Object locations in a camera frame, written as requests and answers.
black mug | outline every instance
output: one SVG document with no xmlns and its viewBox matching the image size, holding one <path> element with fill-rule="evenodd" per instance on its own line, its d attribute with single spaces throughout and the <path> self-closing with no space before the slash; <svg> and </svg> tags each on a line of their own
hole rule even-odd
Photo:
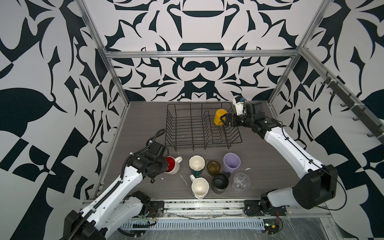
<svg viewBox="0 0 384 240">
<path fill-rule="evenodd" d="M 212 191 L 216 194 L 222 194 L 225 192 L 225 189 L 229 184 L 229 176 L 231 176 L 230 173 L 217 173 L 212 179 Z"/>
</svg>

clear plastic cup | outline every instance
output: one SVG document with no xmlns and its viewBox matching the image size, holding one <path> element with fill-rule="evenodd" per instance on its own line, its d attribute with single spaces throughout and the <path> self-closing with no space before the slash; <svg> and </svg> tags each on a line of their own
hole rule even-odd
<svg viewBox="0 0 384 240">
<path fill-rule="evenodd" d="M 232 188 L 236 192 L 241 192 L 245 189 L 248 189 L 250 186 L 251 186 L 251 180 L 246 174 L 240 172 L 240 173 L 236 173 L 235 176 L 233 177 Z"/>
</svg>

cup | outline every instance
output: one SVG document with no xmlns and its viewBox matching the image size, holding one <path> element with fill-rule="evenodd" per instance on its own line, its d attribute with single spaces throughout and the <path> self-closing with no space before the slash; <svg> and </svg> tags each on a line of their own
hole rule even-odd
<svg viewBox="0 0 384 240">
<path fill-rule="evenodd" d="M 208 174 L 214 176 L 216 173 L 220 172 L 221 166 L 217 161 L 209 161 L 207 164 Z"/>
<path fill-rule="evenodd" d="M 223 163 L 223 172 L 233 173 L 240 167 L 240 158 L 236 154 L 229 152 L 224 156 Z"/>
<path fill-rule="evenodd" d="M 180 162 L 183 160 L 182 157 L 173 158 L 167 156 L 168 170 L 165 171 L 166 174 L 175 174 L 180 169 Z"/>
<path fill-rule="evenodd" d="M 202 177 L 195 177 L 192 174 L 189 175 L 189 178 L 192 181 L 192 192 L 195 198 L 203 199 L 209 190 L 209 183 L 206 179 Z"/>
<path fill-rule="evenodd" d="M 204 158 L 199 155 L 195 155 L 189 159 L 189 167 L 191 168 L 192 174 L 195 177 L 200 177 L 205 166 Z"/>
<path fill-rule="evenodd" d="M 225 109 L 222 109 L 222 108 L 218 109 L 215 113 L 214 124 L 216 124 L 217 126 L 223 125 L 220 117 L 227 114 L 227 113 L 228 112 Z"/>
<path fill-rule="evenodd" d="M 250 188 L 250 186 L 251 186 L 251 180 L 246 174 L 240 172 L 233 177 L 232 188 L 236 192 L 241 192 L 245 189 Z"/>
<path fill-rule="evenodd" d="M 218 173 L 214 176 L 211 189 L 216 194 L 222 194 L 228 187 L 230 173 Z"/>
</svg>

yellow cup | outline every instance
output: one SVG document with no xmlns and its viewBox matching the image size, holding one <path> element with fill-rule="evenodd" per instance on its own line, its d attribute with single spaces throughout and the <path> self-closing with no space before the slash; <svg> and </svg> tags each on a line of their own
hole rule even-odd
<svg viewBox="0 0 384 240">
<path fill-rule="evenodd" d="M 218 109 L 216 111 L 216 114 L 215 114 L 215 119 L 214 119 L 214 123 L 217 125 L 217 126 L 220 126 L 220 125 L 223 125 L 223 123 L 221 122 L 221 119 L 220 117 L 223 116 L 224 114 L 227 114 L 228 112 L 225 110 L 225 109 Z"/>
</svg>

white debris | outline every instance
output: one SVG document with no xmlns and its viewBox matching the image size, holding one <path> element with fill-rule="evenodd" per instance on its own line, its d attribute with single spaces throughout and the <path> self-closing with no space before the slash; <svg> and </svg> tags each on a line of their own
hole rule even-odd
<svg viewBox="0 0 384 240">
<path fill-rule="evenodd" d="M 181 176 L 181 174 L 179 174 L 180 177 L 184 180 L 185 184 L 188 186 L 187 182 L 185 181 L 185 179 L 183 178 L 183 176 Z"/>
</svg>

